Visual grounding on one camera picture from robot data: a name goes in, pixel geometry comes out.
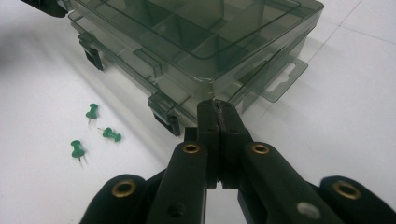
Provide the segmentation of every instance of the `plastic storage box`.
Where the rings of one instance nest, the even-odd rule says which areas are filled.
[[[221,99],[245,110],[271,101],[305,70],[296,59],[323,5],[313,0],[71,0],[80,43],[98,68],[102,51],[150,95],[171,131],[196,123],[196,105]],[[290,63],[290,79],[266,87]]]

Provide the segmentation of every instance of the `white table surface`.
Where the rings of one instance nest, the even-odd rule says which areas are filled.
[[[307,181],[361,182],[396,209],[396,20],[393,0],[326,0],[300,58],[308,69],[242,115]],[[96,70],[68,19],[0,1],[0,223],[78,223],[116,175],[166,167],[182,141],[115,68]],[[88,125],[89,104],[99,119]],[[96,128],[112,127],[114,143]],[[87,151],[71,157],[73,140]],[[235,190],[208,191],[206,223],[244,223]]]

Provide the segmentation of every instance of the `black plastic part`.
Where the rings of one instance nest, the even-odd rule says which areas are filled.
[[[360,183],[342,176],[324,178],[320,196],[345,223],[396,223],[396,213]]]
[[[247,224],[266,223],[267,211],[245,172],[241,172],[238,202]]]
[[[240,155],[249,134],[232,104],[215,101],[218,125],[220,128],[219,180],[224,189],[238,189]]]
[[[246,144],[242,163],[268,212],[267,223],[344,223],[274,147]]]
[[[117,183],[131,180],[135,190],[126,197],[116,197],[112,190]],[[139,214],[144,203],[146,181],[137,175],[119,175],[110,179],[91,201],[81,224],[141,223]]]
[[[53,17],[63,18],[67,14],[67,11],[59,6],[56,0],[22,0],[22,2]]]
[[[203,101],[197,106],[197,141],[208,150],[207,187],[215,189],[219,178],[220,129],[215,102]]]
[[[171,132],[174,136],[179,136],[180,135],[180,128],[178,126],[178,120],[177,117],[171,116],[168,119],[169,124],[166,124],[163,122],[162,119],[160,119],[157,115],[154,114],[154,118],[158,120],[158,122],[161,123],[163,127],[165,127],[169,132]]]
[[[90,47],[88,43],[84,41],[83,36],[78,37],[80,39],[79,44],[84,48],[87,59],[100,71],[103,71],[102,61],[100,60],[99,51]]]
[[[204,145],[184,142],[176,146],[146,223],[204,223],[206,162]]]

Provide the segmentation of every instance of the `screw hole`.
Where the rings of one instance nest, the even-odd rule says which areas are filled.
[[[252,146],[252,149],[254,152],[259,153],[259,154],[266,154],[270,151],[270,149],[262,144],[254,145]]]
[[[186,153],[196,153],[199,151],[198,145],[195,144],[189,144],[183,147],[183,151]]]
[[[113,186],[111,193],[117,198],[124,198],[134,193],[136,190],[136,183],[131,179],[119,181]]]
[[[332,184],[332,188],[340,195],[356,200],[361,197],[361,192],[355,188],[353,185],[347,183],[346,181],[339,180]]]
[[[311,203],[297,203],[297,210],[309,219],[320,219],[320,211]]]

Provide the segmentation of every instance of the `push pin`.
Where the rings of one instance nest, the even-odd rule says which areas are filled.
[[[106,138],[113,138],[115,142],[119,142],[121,140],[121,134],[119,133],[113,133],[113,131],[111,130],[111,128],[106,128],[106,129],[100,129],[98,128],[100,131],[102,131],[103,133],[103,137]]]
[[[82,150],[79,146],[80,146],[80,142],[78,140],[75,140],[71,143],[72,147],[74,148],[73,152],[72,152],[72,157],[73,158],[78,158],[79,161],[81,161],[82,156],[84,156],[85,151]]]
[[[91,110],[85,114],[85,117],[87,117],[88,120],[88,124],[91,123],[91,119],[97,119],[98,116],[96,115],[96,110],[98,108],[98,105],[96,104],[90,104]]]

